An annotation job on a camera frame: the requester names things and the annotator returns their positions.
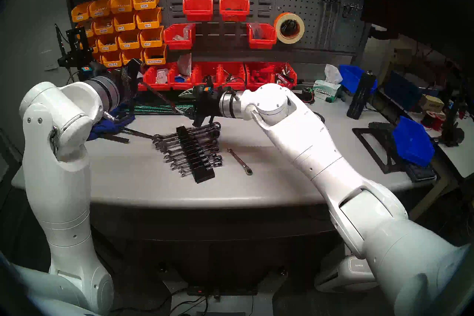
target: wrench set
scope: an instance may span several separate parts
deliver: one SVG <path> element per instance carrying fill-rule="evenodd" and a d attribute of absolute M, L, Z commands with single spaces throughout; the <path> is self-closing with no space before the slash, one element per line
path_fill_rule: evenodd
<path fill-rule="evenodd" d="M 176 133 L 154 135 L 155 147 L 164 153 L 164 161 L 171 163 L 181 177 L 193 175 L 196 183 L 215 177 L 214 168 L 222 167 L 218 138 L 220 123 L 213 122 L 201 127 L 177 127 Z"/>

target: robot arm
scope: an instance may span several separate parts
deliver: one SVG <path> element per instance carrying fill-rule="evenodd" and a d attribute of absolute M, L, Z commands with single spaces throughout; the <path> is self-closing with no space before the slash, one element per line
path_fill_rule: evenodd
<path fill-rule="evenodd" d="M 457 248 L 413 223 L 386 187 L 358 174 L 325 125 L 287 88 L 224 92 L 222 116 L 253 119 L 325 198 L 331 221 L 352 253 L 367 262 L 395 314 L 422 313 L 443 290 L 468 246 Z"/>

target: gray table surface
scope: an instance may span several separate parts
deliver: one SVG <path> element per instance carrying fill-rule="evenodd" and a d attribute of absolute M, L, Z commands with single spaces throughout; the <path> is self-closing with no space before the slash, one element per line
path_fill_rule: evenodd
<path fill-rule="evenodd" d="M 377 112 L 363 112 L 359 120 L 353 120 L 346 116 L 349 104 L 350 98 L 334 103 L 316 99 L 310 108 L 325 117 L 336 147 L 361 175 L 393 192 L 414 187 L 405 172 L 384 174 L 352 132 L 354 127 L 387 120 Z M 103 139 L 86 142 L 92 202 L 151 208 L 264 208 L 324 203 L 317 189 L 280 155 L 257 124 L 221 117 L 215 120 L 222 124 L 219 146 L 224 165 L 215 168 L 215 178 L 200 184 L 192 176 L 182 178 L 172 171 L 164 163 L 163 154 L 147 139 L 121 134 L 130 139 L 129 144 Z M 191 124 L 182 116 L 137 116 L 129 127 L 164 135 L 177 126 Z M 383 157 L 378 142 L 366 138 Z M 252 176 L 245 174 L 227 148 L 252 168 Z M 21 186 L 18 177 L 15 181 Z"/>

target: tissue box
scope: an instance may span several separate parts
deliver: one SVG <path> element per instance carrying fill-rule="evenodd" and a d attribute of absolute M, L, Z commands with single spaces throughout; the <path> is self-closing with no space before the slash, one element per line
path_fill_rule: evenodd
<path fill-rule="evenodd" d="M 314 96 L 332 103 L 336 99 L 341 84 L 333 84 L 329 81 L 316 80 L 313 85 Z"/>

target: blue storage bin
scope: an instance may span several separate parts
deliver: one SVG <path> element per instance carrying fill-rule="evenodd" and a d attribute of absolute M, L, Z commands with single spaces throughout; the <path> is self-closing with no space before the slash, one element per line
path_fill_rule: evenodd
<path fill-rule="evenodd" d="M 357 86 L 359 85 L 360 77 L 364 73 L 364 70 L 357 66 L 339 65 L 339 72 L 342 76 L 341 85 L 344 85 L 349 92 L 354 94 L 357 91 Z M 373 94 L 376 88 L 377 79 L 373 83 L 372 89 L 370 89 L 370 94 Z"/>
<path fill-rule="evenodd" d="M 422 167 L 429 164 L 435 149 L 423 125 L 400 116 L 392 135 L 399 156 Z"/>

